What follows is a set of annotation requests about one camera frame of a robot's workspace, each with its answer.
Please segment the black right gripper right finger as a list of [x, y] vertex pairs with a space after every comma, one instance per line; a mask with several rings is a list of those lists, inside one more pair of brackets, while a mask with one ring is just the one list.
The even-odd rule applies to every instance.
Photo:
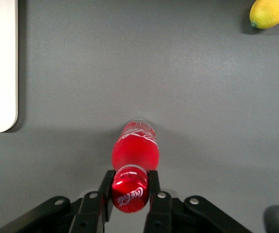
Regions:
[[172, 197], [160, 188], [158, 171], [150, 170], [149, 212], [146, 217], [144, 233], [172, 232]]

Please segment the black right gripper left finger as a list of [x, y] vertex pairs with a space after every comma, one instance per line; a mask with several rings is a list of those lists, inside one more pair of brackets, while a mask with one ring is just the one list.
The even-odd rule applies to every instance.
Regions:
[[105, 223], [110, 220], [113, 209], [111, 200], [114, 170], [108, 170], [97, 191], [91, 191], [81, 200], [78, 213], [75, 214], [70, 233], [103, 233]]

